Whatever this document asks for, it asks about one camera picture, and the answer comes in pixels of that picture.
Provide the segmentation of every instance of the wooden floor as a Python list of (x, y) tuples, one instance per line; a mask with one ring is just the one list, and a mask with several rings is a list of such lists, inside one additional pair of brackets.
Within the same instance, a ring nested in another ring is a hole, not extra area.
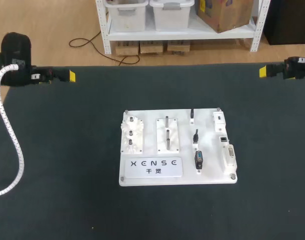
[[(37, 66), (116, 66), (91, 45), (71, 48), (71, 39), (90, 39), (100, 30), (95, 0), (0, 0), (0, 48), (6, 33), (29, 36), (32, 64)], [(94, 44), (104, 52), (101, 37)], [(191, 51), (179, 55), (142, 55), (138, 66), (202, 65), (280, 62), (305, 56), (304, 45), (270, 46), (263, 38), (258, 52), (250, 52), (250, 39), (196, 40)]]

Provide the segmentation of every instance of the white coiled cable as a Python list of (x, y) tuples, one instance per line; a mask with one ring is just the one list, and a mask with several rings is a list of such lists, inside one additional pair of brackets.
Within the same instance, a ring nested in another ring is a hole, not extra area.
[(13, 180), (13, 182), (5, 189), (0, 191), (0, 195), (8, 193), (10, 190), (12, 190), (20, 181), (20, 179), (23, 176), (24, 173), (24, 155), (21, 149), (21, 146), (19, 145), (19, 142), (17, 140), (17, 137), (14, 133), (14, 130), (8, 120), (8, 117), (5, 112), (5, 108), (3, 105), (2, 97), (1, 97), (1, 81), (5, 73), (9, 71), (17, 71), (19, 69), (17, 64), (10, 64), (8, 66), (3, 67), (0, 70), (0, 115), (2, 117), (2, 120), (7, 128), (7, 131), (11, 137), (11, 140), (13, 142), (14, 147), (16, 148), (17, 154), (18, 154), (18, 160), (19, 160), (19, 169), (16, 178)]

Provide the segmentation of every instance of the wooden block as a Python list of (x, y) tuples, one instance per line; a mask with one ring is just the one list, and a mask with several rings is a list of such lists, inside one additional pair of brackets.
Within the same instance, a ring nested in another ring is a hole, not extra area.
[(139, 54), (138, 41), (118, 41), (115, 47), (118, 56), (136, 56)]
[(140, 41), (140, 53), (162, 53), (164, 51), (163, 41)]
[(168, 41), (167, 51), (189, 52), (191, 49), (190, 40), (170, 40)]

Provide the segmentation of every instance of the black table mat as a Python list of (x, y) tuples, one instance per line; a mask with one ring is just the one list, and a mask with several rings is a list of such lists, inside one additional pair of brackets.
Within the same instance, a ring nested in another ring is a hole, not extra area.
[[(305, 80), (263, 65), (74, 67), (76, 83), (10, 89), (25, 170), (0, 196), (0, 239), (305, 239)], [(217, 107), (236, 184), (119, 186), (125, 109)], [(0, 117), (0, 190), (17, 170)]]

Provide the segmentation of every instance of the power cord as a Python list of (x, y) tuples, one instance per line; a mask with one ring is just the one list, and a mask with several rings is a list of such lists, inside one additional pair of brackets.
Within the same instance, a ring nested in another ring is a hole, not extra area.
[[(120, 60), (117, 60), (117, 59), (114, 59), (114, 58), (111, 58), (109, 56), (106, 56), (104, 54), (102, 54), (97, 48), (96, 46), (94, 45), (94, 43), (92, 42), (92, 40), (94, 40), (95, 38), (97, 38), (100, 34), (102, 33), (102, 31), (98, 32), (95, 36), (93, 36), (90, 40), (87, 39), (87, 38), (83, 38), (83, 37), (78, 37), (78, 38), (74, 38), (72, 40), (70, 40), (69, 42), (69, 46), (72, 47), (72, 48), (81, 48), (87, 44), (91, 44), (93, 46), (93, 48), (97, 51), (97, 53), (99, 53), (100, 55), (102, 55), (103, 57), (107, 58), (107, 59), (110, 59), (110, 60), (113, 60), (117, 63), (119, 63), (118, 66), (120, 66), (121, 64), (126, 64), (126, 65), (134, 65), (134, 64), (137, 64), (139, 63), (139, 61), (141, 60), (140, 57), (138, 55), (136, 56), (125, 56), (121, 61)], [(81, 44), (81, 45), (72, 45), (72, 42), (74, 41), (77, 41), (77, 40), (84, 40), (86, 41), (84, 44)], [(137, 57), (137, 61), (136, 62), (124, 62), (124, 60), (128, 57)]]
[(17, 64), (10, 64), (8, 66), (3, 67), (0, 70), (0, 115), (1, 115), (1, 118), (3, 120), (3, 123), (6, 126), (6, 129), (7, 129), (8, 133), (9, 133), (9, 136), (12, 140), (12, 143), (13, 143), (14, 147), (16, 148), (16, 152), (17, 152), (17, 155), (18, 155), (18, 161), (19, 161), (18, 173), (17, 173), (16, 178), (12, 181), (12, 183), (8, 187), (6, 187), (3, 190), (0, 190), (0, 196), (3, 195), (3, 194), (8, 193), (10, 190), (12, 190), (18, 184), (18, 182), (20, 181), (20, 179), (22, 178), (22, 176), (24, 174), (24, 167), (25, 167), (23, 151), (22, 151), (21, 146), (20, 146), (20, 144), (17, 140), (17, 137), (16, 137), (15, 132), (12, 128), (12, 125), (9, 122), (9, 119), (6, 115), (6, 111), (5, 111), (3, 101), (2, 101), (2, 98), (1, 98), (1, 81), (2, 81), (3, 76), (9, 71), (17, 71), (18, 69), (19, 69), (19, 66)]

